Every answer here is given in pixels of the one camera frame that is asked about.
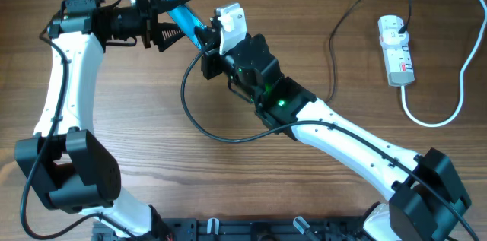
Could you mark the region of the teal screen smartphone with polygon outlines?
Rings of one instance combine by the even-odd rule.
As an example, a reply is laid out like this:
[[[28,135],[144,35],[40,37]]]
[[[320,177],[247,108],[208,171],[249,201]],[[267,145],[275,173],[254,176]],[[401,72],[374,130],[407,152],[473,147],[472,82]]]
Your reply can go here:
[[[195,12],[187,5],[180,5],[175,9],[168,11],[170,18],[178,25],[182,32],[188,37],[193,45],[198,49],[202,49],[202,45],[199,42],[195,29],[206,28],[206,25],[200,20]]]

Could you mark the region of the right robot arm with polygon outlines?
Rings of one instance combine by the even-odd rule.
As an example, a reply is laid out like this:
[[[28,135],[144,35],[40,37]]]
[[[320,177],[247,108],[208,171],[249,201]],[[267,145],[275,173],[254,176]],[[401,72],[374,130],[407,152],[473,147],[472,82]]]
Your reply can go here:
[[[364,231],[376,240],[446,240],[465,224],[471,199],[450,158],[391,144],[336,114],[285,76],[265,38],[244,25],[225,29],[214,21],[197,27],[206,78],[228,76],[272,132],[315,147],[367,180],[384,197],[366,217]]]

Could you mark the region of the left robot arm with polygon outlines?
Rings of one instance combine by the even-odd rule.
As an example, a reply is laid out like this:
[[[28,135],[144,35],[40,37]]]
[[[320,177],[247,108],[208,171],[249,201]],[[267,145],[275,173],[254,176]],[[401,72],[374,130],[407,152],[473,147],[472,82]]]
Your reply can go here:
[[[164,51],[185,35],[180,21],[158,16],[185,8],[190,0],[64,0],[39,38],[53,64],[42,115],[33,137],[20,140],[14,158],[26,176],[20,219],[27,221],[30,192],[49,210],[95,219],[120,239],[169,240],[172,231],[151,205],[121,183],[119,164],[94,135],[97,73],[109,46],[156,46]]]

